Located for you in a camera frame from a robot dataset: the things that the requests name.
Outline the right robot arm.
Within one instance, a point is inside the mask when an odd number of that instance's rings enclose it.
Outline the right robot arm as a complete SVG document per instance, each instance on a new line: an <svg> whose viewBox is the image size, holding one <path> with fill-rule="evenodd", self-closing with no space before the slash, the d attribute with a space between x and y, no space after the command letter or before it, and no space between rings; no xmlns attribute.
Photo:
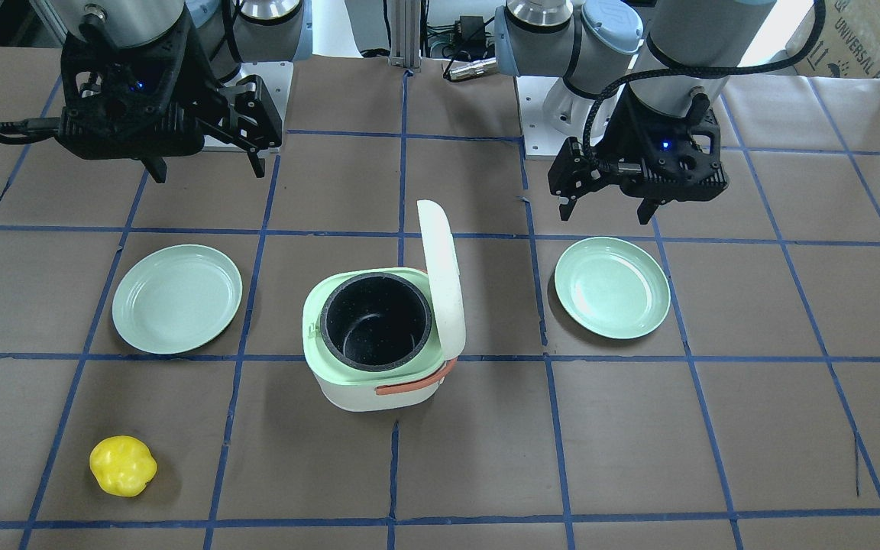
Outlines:
<svg viewBox="0 0 880 550"><path fill-rule="evenodd" d="M67 30L60 53L64 107L53 136L84 160L140 161L157 182L168 157L197 154L206 137L260 154L283 142L283 121L258 74L235 63L297 62L313 53L309 1L224 1L222 34L202 40L184 1L53 1Z"/></svg>

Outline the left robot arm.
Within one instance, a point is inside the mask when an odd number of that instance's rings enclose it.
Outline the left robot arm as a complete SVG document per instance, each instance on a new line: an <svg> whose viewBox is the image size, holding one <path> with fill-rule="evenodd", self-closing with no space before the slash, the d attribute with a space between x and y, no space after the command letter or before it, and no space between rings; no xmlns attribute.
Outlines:
<svg viewBox="0 0 880 550"><path fill-rule="evenodd" d="M579 199L616 186L661 205L729 188L713 101L735 76L772 1L506 1L493 15L501 73L555 77L577 112L548 172L566 222Z"/></svg>

